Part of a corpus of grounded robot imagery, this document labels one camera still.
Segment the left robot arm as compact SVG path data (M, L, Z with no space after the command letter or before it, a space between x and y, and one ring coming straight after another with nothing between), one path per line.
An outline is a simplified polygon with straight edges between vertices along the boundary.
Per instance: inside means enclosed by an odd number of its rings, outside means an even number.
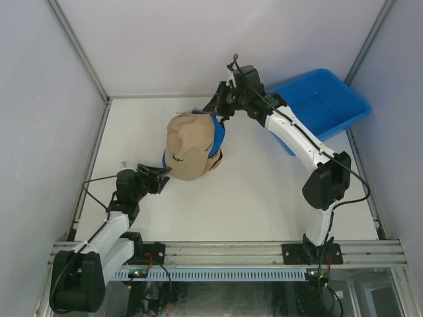
M112 176L116 189L110 202L101 204L104 219L90 237L70 250L60 250L53 260L49 305L56 314L96 312L106 286L119 268L130 264L162 266L162 257L145 252L139 233L130 231L139 215L140 201L160 194L171 168L138 164Z

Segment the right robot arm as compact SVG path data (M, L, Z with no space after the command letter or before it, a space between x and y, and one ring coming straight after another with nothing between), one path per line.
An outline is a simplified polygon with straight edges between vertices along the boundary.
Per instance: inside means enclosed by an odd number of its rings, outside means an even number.
M302 187L306 202L315 210L303 236L303 254L317 264L327 256L333 224L332 213L350 187L351 158L336 153L321 142L301 122L287 101L277 92L266 92L258 71L252 65L227 65L231 75L219 83L204 111L223 118L245 111L262 127L279 138L301 161L310 175Z

